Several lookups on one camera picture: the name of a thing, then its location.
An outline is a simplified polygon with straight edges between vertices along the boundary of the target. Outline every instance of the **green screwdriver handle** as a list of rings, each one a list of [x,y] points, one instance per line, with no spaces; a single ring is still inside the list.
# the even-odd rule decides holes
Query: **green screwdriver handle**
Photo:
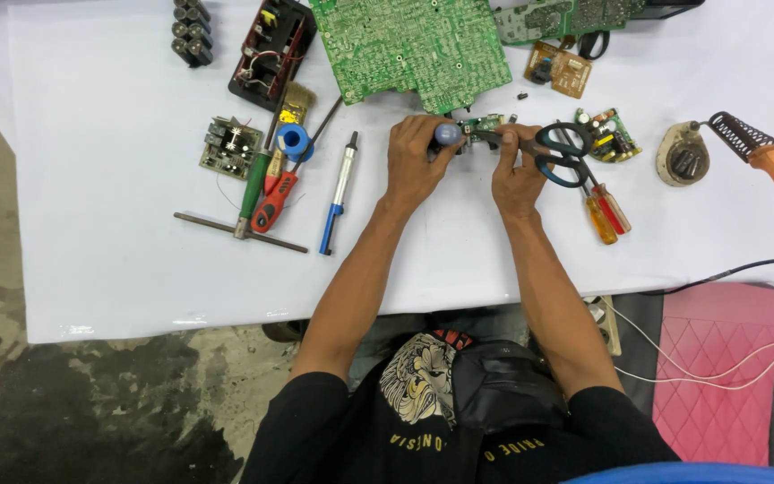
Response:
[[[241,215],[239,215],[242,219],[249,220],[253,218],[255,205],[259,203],[259,195],[262,194],[262,189],[265,186],[265,175],[270,162],[271,155],[267,151],[259,151],[259,154],[255,155],[255,160],[249,166],[247,189],[243,192]]]

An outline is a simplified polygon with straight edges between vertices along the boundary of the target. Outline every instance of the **scissors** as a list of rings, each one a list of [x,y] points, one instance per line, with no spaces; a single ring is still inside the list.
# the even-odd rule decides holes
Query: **scissors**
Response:
[[[581,147],[578,148],[572,145],[566,145],[559,141],[554,141],[551,138],[551,132],[555,129],[575,132],[578,137],[581,138]],[[500,133],[478,130],[474,131],[473,134],[482,140],[489,141],[489,143],[498,145],[503,144],[503,136]],[[519,141],[519,149],[533,157],[533,162],[537,169],[542,172],[546,178],[562,187],[577,189],[583,187],[590,177],[590,170],[587,168],[587,165],[582,158],[590,153],[592,144],[593,138],[590,137],[590,133],[588,133],[583,126],[575,124],[574,122],[556,122],[540,129],[533,139]],[[540,146],[549,148],[553,151],[559,151],[563,156],[544,153],[539,149]],[[549,164],[556,164],[557,166],[563,166],[564,168],[574,170],[575,175],[578,177],[578,181],[568,182],[558,177],[554,174],[554,171],[549,168]]]

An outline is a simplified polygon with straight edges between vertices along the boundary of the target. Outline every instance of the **stained floor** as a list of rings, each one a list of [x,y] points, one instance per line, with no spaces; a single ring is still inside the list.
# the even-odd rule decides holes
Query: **stained floor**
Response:
[[[231,482],[295,349],[258,327],[28,346],[0,135],[0,481]]]

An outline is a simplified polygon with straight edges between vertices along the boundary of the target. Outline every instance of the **brush bristles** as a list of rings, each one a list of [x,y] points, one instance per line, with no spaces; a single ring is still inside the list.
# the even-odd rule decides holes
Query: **brush bristles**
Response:
[[[307,109],[316,103],[316,93],[294,81],[289,81],[285,91],[284,103]]]

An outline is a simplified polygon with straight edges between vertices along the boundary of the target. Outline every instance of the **white table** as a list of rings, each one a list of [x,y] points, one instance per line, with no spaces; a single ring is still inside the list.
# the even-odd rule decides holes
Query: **white table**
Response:
[[[316,159],[300,172],[292,199],[303,198],[271,231],[309,254],[174,219],[176,211],[226,224],[237,216],[216,183],[236,203],[243,183],[197,162],[212,116],[252,117],[262,129],[269,123],[270,113],[225,87],[256,5],[209,4],[215,61],[195,70],[169,50],[168,0],[10,7],[29,342],[310,316],[386,187],[389,127],[421,109],[416,95],[398,93],[340,108]],[[524,81],[527,50],[506,51],[515,80],[479,95],[469,116],[515,113],[522,123],[547,124],[578,107],[617,107],[645,150],[623,164],[591,162],[634,226],[616,245],[598,241],[578,190],[550,183],[537,204],[582,294],[669,288],[774,258],[774,185],[765,173],[709,132],[712,167],[700,183],[674,189],[654,168],[661,138],[676,122],[726,110],[774,135],[774,1],[744,9],[713,0],[667,21],[631,22],[612,35],[580,101]],[[761,60],[758,70],[752,59]],[[318,94],[312,126],[338,96],[320,40],[297,81]],[[522,91],[531,96],[517,101]],[[335,255],[324,257],[317,248],[352,130],[360,131],[360,153]],[[403,234],[382,314],[518,301],[490,195],[495,160],[484,145],[453,160]],[[774,285],[774,265],[728,280]]]

